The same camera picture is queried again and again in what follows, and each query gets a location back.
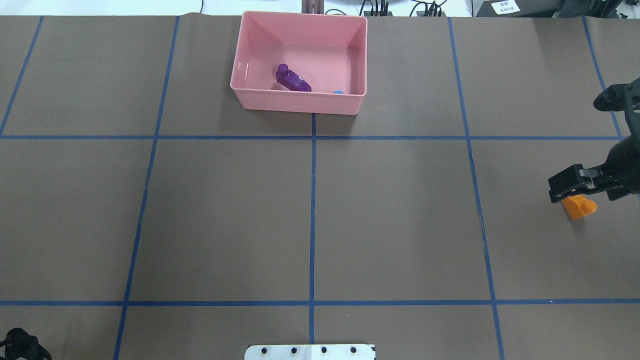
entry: robotic arm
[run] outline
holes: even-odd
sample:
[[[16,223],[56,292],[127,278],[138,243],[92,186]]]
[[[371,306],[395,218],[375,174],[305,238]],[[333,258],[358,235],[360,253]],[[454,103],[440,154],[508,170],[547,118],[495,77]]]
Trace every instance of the robotic arm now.
[[[4,347],[4,356],[0,360],[52,360],[51,354],[38,343],[38,338],[27,334],[21,327],[9,330],[6,339],[0,341]]]
[[[609,151],[604,164],[575,164],[549,178],[549,196],[556,203],[578,194],[607,192],[609,200],[640,193],[640,78],[611,85],[593,101],[600,111],[624,111],[631,136]]]

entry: blue tape line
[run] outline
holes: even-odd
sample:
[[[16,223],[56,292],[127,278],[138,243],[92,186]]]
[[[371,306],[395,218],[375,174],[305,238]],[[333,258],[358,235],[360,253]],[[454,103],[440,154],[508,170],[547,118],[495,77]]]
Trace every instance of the blue tape line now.
[[[318,136],[318,140],[464,140],[464,136]]]
[[[122,306],[122,301],[0,300],[0,306]]]
[[[1,135],[7,140],[153,140],[154,135]],[[471,140],[620,140],[618,136],[483,136]],[[158,140],[313,140],[312,136],[158,135]],[[316,136],[316,140],[466,140],[466,136]]]
[[[598,80],[600,82],[600,87],[602,90],[605,90],[607,87],[604,85],[604,80],[602,79],[602,73],[600,72],[600,67],[598,66],[598,60],[596,59],[596,52],[593,50],[593,43],[591,42],[591,33],[589,32],[589,26],[587,25],[587,18],[582,16],[582,26],[584,26],[584,33],[587,36],[587,44],[589,44],[589,51],[591,52],[591,60],[593,61],[593,66],[596,69],[596,75],[598,75]],[[616,134],[618,138],[622,137],[622,133],[620,132],[620,126],[618,125],[618,120],[616,119],[616,114],[613,111],[610,111],[611,121],[613,121],[613,126],[616,128]]]
[[[462,306],[491,304],[491,300],[316,300],[317,306]]]
[[[93,300],[0,300],[0,306],[123,306],[124,301]],[[254,301],[129,301],[128,307],[248,307],[248,306],[309,306],[307,300]],[[640,299],[503,299],[503,300],[314,300],[315,306],[489,306],[489,305],[562,305],[562,304],[640,304]]]
[[[171,74],[171,64],[173,61],[173,51],[175,49],[175,39],[178,35],[178,25],[180,24],[180,17],[175,17],[175,24],[173,25],[173,37],[171,40],[171,49],[169,50],[169,59],[166,65],[166,72],[164,74],[164,84],[162,89],[162,96],[160,98],[160,107],[158,109],[158,118],[156,120],[156,131],[154,132],[154,143],[151,146],[151,156],[149,157],[149,165],[147,167],[147,178],[145,179],[145,190],[142,195],[142,203],[140,205],[140,215],[138,217],[138,226],[136,228],[136,238],[133,243],[133,252],[131,254],[131,264],[129,265],[129,275],[127,276],[127,286],[125,288],[124,304],[122,306],[122,314],[120,315],[120,325],[118,326],[118,337],[116,338],[116,346],[113,352],[113,360],[118,360],[120,356],[120,346],[122,345],[122,334],[124,333],[124,325],[127,319],[127,308],[129,303],[129,297],[131,296],[131,284],[133,282],[133,273],[136,268],[136,258],[138,257],[138,245],[140,244],[140,234],[142,232],[142,220],[145,214],[145,208],[147,207],[147,195],[149,188],[149,180],[151,178],[151,171],[154,166],[154,160],[156,157],[156,147],[158,143],[158,135],[160,134],[160,125],[162,124],[162,114],[164,111],[164,100],[166,98],[166,90],[169,85],[169,76]]]
[[[267,300],[267,301],[129,301],[129,306],[148,307],[234,307],[234,306],[308,306],[306,300]]]
[[[316,114],[311,114],[311,209],[309,244],[309,343],[316,341],[315,308],[316,300]]]
[[[617,136],[469,136],[471,140],[619,140]]]
[[[161,140],[311,140],[311,136],[160,135]]]
[[[462,112],[462,122],[465,126],[465,136],[467,140],[467,152],[469,156],[469,166],[471,167],[471,178],[474,184],[474,193],[476,195],[476,208],[478,217],[480,218],[480,227],[482,229],[482,241],[484,245],[484,263],[486,267],[486,276],[489,283],[489,294],[491,295],[492,310],[493,310],[493,324],[495,326],[495,337],[498,344],[498,353],[500,360],[504,360],[504,347],[502,346],[502,331],[500,329],[500,320],[498,316],[498,306],[495,303],[495,288],[493,287],[493,272],[491,270],[491,260],[489,258],[489,246],[486,241],[486,230],[484,228],[484,216],[482,212],[482,203],[480,201],[480,191],[478,189],[478,182],[476,176],[476,164],[474,163],[473,149],[471,147],[471,137],[469,133],[469,124],[467,121],[467,109],[465,107],[465,97],[462,91],[462,80],[460,77],[460,67],[458,65],[458,52],[456,51],[456,40],[453,31],[453,22],[450,17],[449,21],[449,37],[451,38],[451,52],[453,54],[453,65],[456,70],[456,81],[458,82],[458,97],[460,98],[460,110]]]
[[[38,40],[38,34],[40,34],[40,29],[42,29],[43,21],[44,21],[44,16],[41,16],[40,20],[38,21],[38,26],[36,27],[36,31],[35,33],[33,33],[33,38],[31,39],[31,45],[29,46],[29,51],[27,51],[27,56],[24,58],[24,62],[22,63],[22,68],[20,69],[18,80],[15,82],[15,86],[13,87],[13,92],[11,93],[11,97],[9,98],[9,103],[6,106],[6,111],[4,112],[4,118],[2,119],[2,124],[0,124],[0,135],[4,133],[4,127],[6,126],[7,120],[9,120],[9,114],[11,113],[11,108],[13,107],[15,96],[18,94],[18,89],[20,88],[20,84],[22,83],[24,72],[27,70],[27,65],[29,65],[29,59],[31,59],[33,48],[36,46],[36,40]]]
[[[3,135],[7,140],[152,140],[153,135]]]
[[[495,302],[498,305],[640,304],[640,299],[515,299]]]

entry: orange block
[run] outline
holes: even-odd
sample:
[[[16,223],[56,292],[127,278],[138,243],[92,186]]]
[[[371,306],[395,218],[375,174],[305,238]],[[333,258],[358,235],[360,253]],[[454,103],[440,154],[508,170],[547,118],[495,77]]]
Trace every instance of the orange block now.
[[[567,197],[562,200],[564,209],[572,219],[578,220],[589,214],[593,214],[598,209],[595,201],[589,200],[584,195]]]

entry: purple object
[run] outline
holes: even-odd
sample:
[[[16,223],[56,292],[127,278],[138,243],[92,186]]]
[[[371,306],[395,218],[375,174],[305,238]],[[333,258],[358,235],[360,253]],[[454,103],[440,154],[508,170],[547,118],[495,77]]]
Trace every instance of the purple object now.
[[[287,64],[278,65],[278,71],[276,71],[276,80],[284,87],[292,91],[311,91],[311,86],[295,72],[289,69]]]

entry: pink plastic bin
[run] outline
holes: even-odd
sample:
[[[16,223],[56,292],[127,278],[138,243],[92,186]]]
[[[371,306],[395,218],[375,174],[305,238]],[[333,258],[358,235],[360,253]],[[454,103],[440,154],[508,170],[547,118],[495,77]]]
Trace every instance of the pink plastic bin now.
[[[279,84],[275,72],[281,63],[312,91],[289,91]],[[245,109],[357,114],[367,93],[367,19],[245,12],[231,88]]]

